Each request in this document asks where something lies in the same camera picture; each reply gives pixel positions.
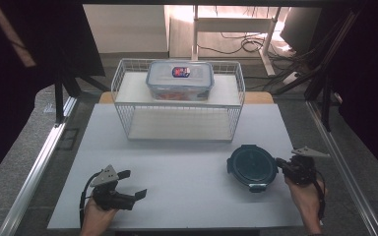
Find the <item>clear rectangular food container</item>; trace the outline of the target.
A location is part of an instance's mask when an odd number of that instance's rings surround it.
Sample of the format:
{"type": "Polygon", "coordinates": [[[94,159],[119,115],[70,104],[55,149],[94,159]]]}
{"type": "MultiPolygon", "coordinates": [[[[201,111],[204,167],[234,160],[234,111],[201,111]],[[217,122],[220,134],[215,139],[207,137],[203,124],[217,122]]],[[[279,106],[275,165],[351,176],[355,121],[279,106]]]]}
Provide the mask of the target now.
{"type": "Polygon", "coordinates": [[[215,85],[214,72],[207,62],[156,60],[146,85],[157,100],[205,101],[215,85]]]}

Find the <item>black curtain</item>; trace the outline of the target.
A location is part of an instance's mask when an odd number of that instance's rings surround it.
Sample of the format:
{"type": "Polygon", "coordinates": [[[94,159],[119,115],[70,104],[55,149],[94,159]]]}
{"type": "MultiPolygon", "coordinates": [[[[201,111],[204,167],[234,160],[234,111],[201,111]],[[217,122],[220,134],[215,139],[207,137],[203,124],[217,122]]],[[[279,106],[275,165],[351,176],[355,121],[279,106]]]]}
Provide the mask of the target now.
{"type": "Polygon", "coordinates": [[[0,163],[40,90],[103,74],[84,0],[0,0],[0,163]]]}
{"type": "Polygon", "coordinates": [[[378,160],[378,0],[361,11],[329,67],[339,112],[378,160]]]}

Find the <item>wooden table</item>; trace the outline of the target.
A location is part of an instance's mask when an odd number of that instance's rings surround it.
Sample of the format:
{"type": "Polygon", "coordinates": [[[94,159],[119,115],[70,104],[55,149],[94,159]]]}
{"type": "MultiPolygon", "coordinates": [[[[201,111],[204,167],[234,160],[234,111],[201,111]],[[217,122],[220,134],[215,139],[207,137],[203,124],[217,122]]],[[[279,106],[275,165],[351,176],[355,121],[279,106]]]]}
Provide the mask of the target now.
{"type": "MultiPolygon", "coordinates": [[[[99,99],[99,103],[112,103],[110,91],[104,92],[99,99]]],[[[265,91],[247,91],[245,92],[245,104],[273,104],[274,100],[270,93],[265,91]]]]}

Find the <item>white cabinet panel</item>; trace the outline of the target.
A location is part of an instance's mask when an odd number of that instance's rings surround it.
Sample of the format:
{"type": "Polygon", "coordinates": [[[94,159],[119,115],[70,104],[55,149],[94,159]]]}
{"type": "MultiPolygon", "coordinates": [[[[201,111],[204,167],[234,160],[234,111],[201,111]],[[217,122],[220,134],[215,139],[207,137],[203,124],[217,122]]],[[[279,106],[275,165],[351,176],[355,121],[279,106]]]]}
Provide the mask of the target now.
{"type": "Polygon", "coordinates": [[[164,5],[85,5],[99,53],[167,52],[169,14],[164,5]]]}

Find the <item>aluminium rail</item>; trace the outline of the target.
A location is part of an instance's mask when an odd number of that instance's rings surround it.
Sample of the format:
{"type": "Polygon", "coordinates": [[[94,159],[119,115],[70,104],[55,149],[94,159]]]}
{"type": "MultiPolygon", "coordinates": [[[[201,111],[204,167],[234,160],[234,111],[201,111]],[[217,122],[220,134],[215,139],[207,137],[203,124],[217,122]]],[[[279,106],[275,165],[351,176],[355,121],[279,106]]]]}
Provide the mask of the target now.
{"type": "Polygon", "coordinates": [[[66,102],[62,103],[61,122],[54,125],[50,130],[29,175],[0,227],[0,236],[15,235],[76,103],[77,98],[71,96],[67,98],[66,102]]]}
{"type": "Polygon", "coordinates": [[[317,104],[313,101],[305,102],[310,115],[312,116],[317,129],[322,136],[322,139],[328,148],[330,157],[334,160],[342,179],[345,182],[346,188],[350,193],[357,211],[363,220],[365,227],[367,228],[370,236],[378,236],[378,218],[367,198],[364,196],[359,185],[357,184],[354,176],[349,169],[345,157],[340,150],[337,142],[335,141],[331,132],[323,125],[321,118],[322,113],[319,111],[317,104]]]}

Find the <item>person's right hand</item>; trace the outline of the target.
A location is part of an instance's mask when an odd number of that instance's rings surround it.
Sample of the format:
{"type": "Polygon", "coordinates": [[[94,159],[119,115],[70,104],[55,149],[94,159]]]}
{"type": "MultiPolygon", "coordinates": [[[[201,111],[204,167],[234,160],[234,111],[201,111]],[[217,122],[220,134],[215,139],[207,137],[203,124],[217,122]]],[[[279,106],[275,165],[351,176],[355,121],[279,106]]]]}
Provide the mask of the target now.
{"type": "Polygon", "coordinates": [[[320,203],[317,188],[313,184],[306,187],[299,186],[287,177],[284,178],[284,181],[289,187],[291,197],[299,210],[303,223],[306,226],[319,226],[320,203]]]}

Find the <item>dark monitor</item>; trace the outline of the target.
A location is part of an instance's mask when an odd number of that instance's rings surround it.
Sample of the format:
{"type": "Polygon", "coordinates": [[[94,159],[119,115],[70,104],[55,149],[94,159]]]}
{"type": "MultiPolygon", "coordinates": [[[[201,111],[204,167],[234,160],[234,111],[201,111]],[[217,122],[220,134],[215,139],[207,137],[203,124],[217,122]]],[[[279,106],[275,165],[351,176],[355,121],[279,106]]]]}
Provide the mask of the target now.
{"type": "Polygon", "coordinates": [[[281,38],[296,53],[303,54],[310,50],[320,13],[320,8],[291,7],[288,10],[281,38]]]}

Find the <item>person's left hand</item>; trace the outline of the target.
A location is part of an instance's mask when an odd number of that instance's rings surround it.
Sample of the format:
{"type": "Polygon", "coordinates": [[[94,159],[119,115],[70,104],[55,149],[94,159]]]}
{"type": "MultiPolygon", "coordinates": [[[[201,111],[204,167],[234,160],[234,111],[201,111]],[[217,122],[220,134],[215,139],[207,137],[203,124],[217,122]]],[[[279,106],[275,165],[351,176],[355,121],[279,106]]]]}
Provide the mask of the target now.
{"type": "Polygon", "coordinates": [[[90,198],[85,207],[85,216],[80,236],[101,236],[117,212],[117,209],[102,209],[96,204],[93,198],[90,198]]]}

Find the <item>black metal stand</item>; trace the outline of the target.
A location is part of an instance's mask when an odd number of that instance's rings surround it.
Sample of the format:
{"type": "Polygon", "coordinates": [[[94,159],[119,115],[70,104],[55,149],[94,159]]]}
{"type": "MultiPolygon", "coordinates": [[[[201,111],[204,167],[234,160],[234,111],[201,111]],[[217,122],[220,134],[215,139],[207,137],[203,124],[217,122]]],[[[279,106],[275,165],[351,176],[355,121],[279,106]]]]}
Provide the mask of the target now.
{"type": "Polygon", "coordinates": [[[319,56],[317,64],[293,82],[272,91],[272,95],[281,95],[305,82],[310,82],[303,96],[307,101],[314,101],[319,94],[322,94],[320,121],[327,131],[331,130],[329,115],[332,82],[328,77],[329,69],[332,67],[333,59],[341,48],[357,17],[357,11],[354,11],[352,8],[346,8],[320,43],[313,50],[305,54],[306,57],[317,54],[319,56]]]}
{"type": "Polygon", "coordinates": [[[99,89],[101,91],[109,91],[109,88],[103,85],[101,82],[92,78],[90,75],[81,72],[80,70],[74,67],[67,67],[66,69],[59,69],[55,77],[55,126],[58,127],[63,123],[67,115],[65,114],[66,109],[64,108],[63,103],[63,90],[66,90],[67,93],[73,97],[77,98],[81,95],[82,90],[76,81],[79,78],[91,86],[99,89]]]}

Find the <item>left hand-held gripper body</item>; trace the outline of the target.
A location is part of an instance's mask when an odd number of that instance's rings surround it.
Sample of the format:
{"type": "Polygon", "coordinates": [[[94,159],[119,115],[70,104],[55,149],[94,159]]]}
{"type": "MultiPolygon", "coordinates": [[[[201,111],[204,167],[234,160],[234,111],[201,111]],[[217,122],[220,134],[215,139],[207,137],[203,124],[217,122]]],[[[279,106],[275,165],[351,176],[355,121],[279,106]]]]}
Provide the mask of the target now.
{"type": "Polygon", "coordinates": [[[91,182],[93,199],[104,210],[131,210],[136,202],[135,197],[120,194],[116,191],[116,187],[120,181],[117,173],[113,166],[109,164],[95,176],[91,182]]]}

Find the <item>round dark teal food container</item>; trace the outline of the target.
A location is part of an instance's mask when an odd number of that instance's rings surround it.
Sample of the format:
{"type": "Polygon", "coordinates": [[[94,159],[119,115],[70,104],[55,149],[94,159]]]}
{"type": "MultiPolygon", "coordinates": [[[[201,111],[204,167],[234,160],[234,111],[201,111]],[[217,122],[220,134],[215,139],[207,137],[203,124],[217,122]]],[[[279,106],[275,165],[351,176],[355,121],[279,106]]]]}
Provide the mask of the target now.
{"type": "Polygon", "coordinates": [[[263,148],[242,145],[226,161],[226,169],[251,193],[261,193],[278,174],[276,160],[263,148]]]}

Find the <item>white power strip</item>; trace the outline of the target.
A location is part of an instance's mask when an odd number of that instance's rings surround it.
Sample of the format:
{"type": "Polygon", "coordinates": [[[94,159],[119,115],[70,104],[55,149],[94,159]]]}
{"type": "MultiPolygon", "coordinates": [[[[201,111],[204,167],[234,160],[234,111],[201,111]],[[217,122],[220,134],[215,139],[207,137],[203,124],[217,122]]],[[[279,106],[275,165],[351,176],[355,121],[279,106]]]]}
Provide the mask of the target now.
{"type": "Polygon", "coordinates": [[[301,74],[299,72],[292,72],[290,73],[284,80],[283,80],[283,83],[285,85],[288,85],[292,82],[294,82],[296,79],[298,79],[299,77],[301,76],[301,74]]]}

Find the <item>white desk frame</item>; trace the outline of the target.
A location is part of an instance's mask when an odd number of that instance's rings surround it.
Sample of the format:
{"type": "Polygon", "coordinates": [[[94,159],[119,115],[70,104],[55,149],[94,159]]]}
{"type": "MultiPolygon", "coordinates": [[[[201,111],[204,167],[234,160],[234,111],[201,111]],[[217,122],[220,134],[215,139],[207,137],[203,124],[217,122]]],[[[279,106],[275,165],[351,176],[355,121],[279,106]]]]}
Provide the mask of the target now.
{"type": "Polygon", "coordinates": [[[273,17],[269,19],[254,18],[200,18],[198,6],[194,6],[193,17],[193,41],[191,59],[198,59],[198,33],[199,32],[259,32],[266,37],[259,54],[267,75],[273,77],[276,73],[269,58],[269,47],[279,19],[281,7],[278,7],[273,17]]]}

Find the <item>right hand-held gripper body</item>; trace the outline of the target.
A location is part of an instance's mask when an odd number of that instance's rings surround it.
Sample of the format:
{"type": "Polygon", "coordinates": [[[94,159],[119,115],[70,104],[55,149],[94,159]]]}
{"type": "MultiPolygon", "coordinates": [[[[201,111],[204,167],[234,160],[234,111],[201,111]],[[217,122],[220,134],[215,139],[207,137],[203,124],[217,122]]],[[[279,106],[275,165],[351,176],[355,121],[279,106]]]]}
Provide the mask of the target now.
{"type": "Polygon", "coordinates": [[[316,179],[317,169],[315,167],[315,157],[329,157],[327,153],[301,147],[292,151],[293,157],[287,162],[289,169],[289,179],[297,185],[308,185],[316,179]]]}

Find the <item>white wire shelf rack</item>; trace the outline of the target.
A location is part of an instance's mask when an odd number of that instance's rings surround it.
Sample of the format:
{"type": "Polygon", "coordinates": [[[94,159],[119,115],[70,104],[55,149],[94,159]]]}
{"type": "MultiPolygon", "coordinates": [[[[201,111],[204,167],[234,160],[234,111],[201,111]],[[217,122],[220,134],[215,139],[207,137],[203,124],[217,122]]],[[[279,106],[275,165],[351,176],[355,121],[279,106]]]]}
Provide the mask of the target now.
{"type": "Polygon", "coordinates": [[[241,65],[209,61],[215,85],[205,101],[157,100],[146,85],[155,59],[122,59],[111,83],[111,95],[130,140],[233,140],[245,99],[241,65]]]}

